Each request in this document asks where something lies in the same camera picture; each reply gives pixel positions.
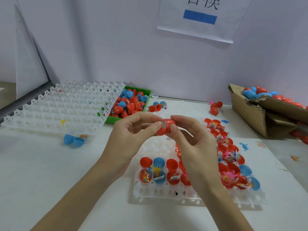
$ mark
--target egg tray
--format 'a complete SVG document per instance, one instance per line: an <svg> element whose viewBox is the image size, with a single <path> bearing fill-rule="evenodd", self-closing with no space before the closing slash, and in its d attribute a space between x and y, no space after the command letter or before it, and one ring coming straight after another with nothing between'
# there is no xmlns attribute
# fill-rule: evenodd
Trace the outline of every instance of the egg tray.
<svg viewBox="0 0 308 231"><path fill-rule="evenodd" d="M95 134L125 84L65 81L5 116L2 126L39 132Z"/></svg>
<svg viewBox="0 0 308 231"><path fill-rule="evenodd" d="M171 185L168 183L167 179L163 184L156 184L153 179L147 183L141 182L139 174L143 168L140 166L139 162L141 158L145 156L152 160L156 157L161 157L165 162L167 162L168 159L175 159L177 162L180 161L175 152L175 141L167 140L166 136L156 136L147 140L136 155L139 166L137 166L135 173L134 196L140 198L169 198L175 200L189 199L196 204L200 203L200 197L192 186L185 186L181 181L177 185ZM166 165L163 171L167 175L168 169ZM254 208L255 205L266 204L265 193L261 189L258 191L253 191L251 188L240 190L238 187L234 186L232 189L226 190L239 207L241 207L241 205L250 205Z"/></svg>

